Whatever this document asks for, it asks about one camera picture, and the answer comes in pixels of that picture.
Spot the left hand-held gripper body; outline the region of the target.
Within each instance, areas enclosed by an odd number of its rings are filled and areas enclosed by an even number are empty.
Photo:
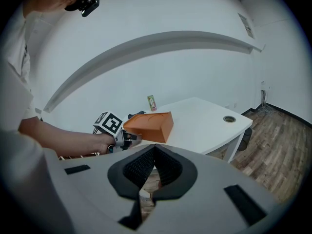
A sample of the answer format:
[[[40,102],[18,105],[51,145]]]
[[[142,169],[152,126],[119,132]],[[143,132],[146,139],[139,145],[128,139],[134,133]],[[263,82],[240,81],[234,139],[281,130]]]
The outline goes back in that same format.
[[[103,112],[93,124],[98,153],[116,153],[128,149],[122,120],[110,111]]]

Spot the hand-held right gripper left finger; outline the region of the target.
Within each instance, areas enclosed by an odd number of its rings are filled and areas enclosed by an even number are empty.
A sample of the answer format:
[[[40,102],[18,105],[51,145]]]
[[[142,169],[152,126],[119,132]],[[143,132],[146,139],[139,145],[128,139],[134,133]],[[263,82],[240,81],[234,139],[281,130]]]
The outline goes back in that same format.
[[[110,167],[149,145],[98,157],[60,161],[44,149],[50,182],[57,194],[53,206],[57,234],[156,234],[156,224],[140,224],[139,193],[134,199],[121,197],[108,179]]]

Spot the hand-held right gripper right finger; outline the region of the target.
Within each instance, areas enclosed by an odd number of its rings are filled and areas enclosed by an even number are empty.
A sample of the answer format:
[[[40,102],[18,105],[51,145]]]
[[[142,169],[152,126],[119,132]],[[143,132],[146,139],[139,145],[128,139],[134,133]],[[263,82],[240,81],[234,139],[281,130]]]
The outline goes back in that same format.
[[[168,146],[197,168],[197,180],[180,199],[156,203],[141,224],[141,234],[262,234],[280,218],[284,206],[266,188],[231,164],[211,156]],[[265,213],[249,226],[225,192],[238,185]]]

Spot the orange wooden box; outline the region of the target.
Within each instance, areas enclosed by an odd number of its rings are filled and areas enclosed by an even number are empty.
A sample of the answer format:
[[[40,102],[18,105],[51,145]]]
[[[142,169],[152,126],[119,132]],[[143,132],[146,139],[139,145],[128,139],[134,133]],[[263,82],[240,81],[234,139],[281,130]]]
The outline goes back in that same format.
[[[143,140],[166,143],[173,128],[171,112],[135,115],[123,124],[123,128],[141,135]]]

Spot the person's left forearm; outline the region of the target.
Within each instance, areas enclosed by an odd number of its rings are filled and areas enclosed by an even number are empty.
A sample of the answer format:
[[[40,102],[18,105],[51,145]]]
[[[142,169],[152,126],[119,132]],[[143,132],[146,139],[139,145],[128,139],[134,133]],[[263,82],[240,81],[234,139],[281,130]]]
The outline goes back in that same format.
[[[43,148],[54,150],[58,156],[104,155],[107,154],[107,148],[115,144],[110,134],[66,131],[40,121],[38,117],[22,120],[19,132],[33,138]]]

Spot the green drink can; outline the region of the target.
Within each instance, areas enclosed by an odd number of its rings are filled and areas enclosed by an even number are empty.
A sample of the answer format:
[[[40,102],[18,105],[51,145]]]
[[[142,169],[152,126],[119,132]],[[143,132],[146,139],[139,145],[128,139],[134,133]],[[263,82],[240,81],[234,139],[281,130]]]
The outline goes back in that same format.
[[[157,110],[156,102],[153,95],[147,96],[149,106],[152,112]]]

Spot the white square table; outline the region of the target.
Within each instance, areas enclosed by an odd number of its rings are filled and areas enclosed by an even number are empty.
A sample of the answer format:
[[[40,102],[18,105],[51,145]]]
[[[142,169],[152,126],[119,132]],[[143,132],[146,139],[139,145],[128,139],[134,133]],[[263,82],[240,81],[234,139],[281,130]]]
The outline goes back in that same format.
[[[241,114],[197,97],[161,106],[156,111],[166,112],[171,112],[174,121],[167,145],[206,155],[228,144],[223,158],[228,163],[253,123]],[[236,122],[225,122],[225,116],[235,117]]]

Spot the black mesh waste bin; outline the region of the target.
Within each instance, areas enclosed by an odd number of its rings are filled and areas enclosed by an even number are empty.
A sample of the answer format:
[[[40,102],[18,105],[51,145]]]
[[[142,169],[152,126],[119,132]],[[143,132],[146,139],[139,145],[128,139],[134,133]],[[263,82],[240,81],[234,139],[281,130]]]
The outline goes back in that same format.
[[[238,147],[238,151],[244,151],[247,149],[247,146],[248,146],[248,143],[251,139],[251,136],[252,136],[252,129],[251,128],[248,128],[245,132],[244,132],[244,136],[241,140],[241,143]]]

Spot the person's white shirt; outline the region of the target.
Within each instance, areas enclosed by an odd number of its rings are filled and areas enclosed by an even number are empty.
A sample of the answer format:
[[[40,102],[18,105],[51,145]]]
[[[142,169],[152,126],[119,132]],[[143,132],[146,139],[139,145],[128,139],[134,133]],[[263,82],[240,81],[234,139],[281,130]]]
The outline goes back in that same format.
[[[18,131],[32,114],[28,72],[25,17],[19,6],[0,35],[0,186],[9,198],[9,212],[17,210],[27,221],[25,234],[75,234],[44,149]]]

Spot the wall poster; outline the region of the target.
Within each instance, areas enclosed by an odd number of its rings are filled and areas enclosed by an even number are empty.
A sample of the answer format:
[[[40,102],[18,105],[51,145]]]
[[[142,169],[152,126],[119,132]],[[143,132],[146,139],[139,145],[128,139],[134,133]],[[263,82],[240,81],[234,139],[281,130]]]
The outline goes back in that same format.
[[[253,34],[253,31],[252,31],[252,29],[250,27],[250,24],[249,24],[247,18],[244,17],[243,15],[241,15],[240,13],[238,13],[238,15],[239,15],[239,17],[240,17],[240,19],[241,19],[241,21],[242,21],[242,23],[244,25],[244,28],[245,28],[245,30],[247,32],[247,35],[254,39],[254,34]]]

